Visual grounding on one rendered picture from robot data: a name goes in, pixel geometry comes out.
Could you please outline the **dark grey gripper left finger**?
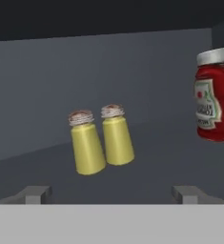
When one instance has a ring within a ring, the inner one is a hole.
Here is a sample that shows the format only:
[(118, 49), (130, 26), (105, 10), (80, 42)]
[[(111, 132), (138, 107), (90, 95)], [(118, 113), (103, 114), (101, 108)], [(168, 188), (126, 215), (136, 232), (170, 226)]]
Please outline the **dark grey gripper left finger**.
[(28, 186), (15, 195), (0, 199), (0, 204), (49, 204), (51, 196), (51, 186)]

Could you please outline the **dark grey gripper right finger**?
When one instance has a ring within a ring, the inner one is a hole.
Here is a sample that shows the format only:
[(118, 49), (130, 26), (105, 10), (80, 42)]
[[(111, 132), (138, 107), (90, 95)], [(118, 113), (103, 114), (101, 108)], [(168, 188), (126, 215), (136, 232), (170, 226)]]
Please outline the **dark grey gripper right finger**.
[(208, 195), (196, 186), (172, 186), (172, 196), (177, 204), (224, 204), (224, 200)]

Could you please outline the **red ketchup bottle white cap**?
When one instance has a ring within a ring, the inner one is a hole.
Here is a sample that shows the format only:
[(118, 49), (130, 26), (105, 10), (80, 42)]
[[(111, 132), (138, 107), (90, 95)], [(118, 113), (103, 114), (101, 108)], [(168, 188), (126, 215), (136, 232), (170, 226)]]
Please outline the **red ketchup bottle white cap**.
[(201, 52), (196, 57), (193, 83), (197, 133), (210, 141), (224, 141), (224, 48)]

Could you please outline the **yellow shaker with silver cap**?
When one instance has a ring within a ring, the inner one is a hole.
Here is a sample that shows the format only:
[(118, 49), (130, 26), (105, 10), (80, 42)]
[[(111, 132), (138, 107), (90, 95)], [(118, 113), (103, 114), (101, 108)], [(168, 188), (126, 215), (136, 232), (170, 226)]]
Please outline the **yellow shaker with silver cap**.
[(69, 115), (75, 167), (79, 174), (92, 175), (106, 167), (106, 160), (91, 111)]
[(134, 160), (134, 150), (125, 112), (121, 105), (110, 104), (101, 109), (107, 162), (122, 166)]

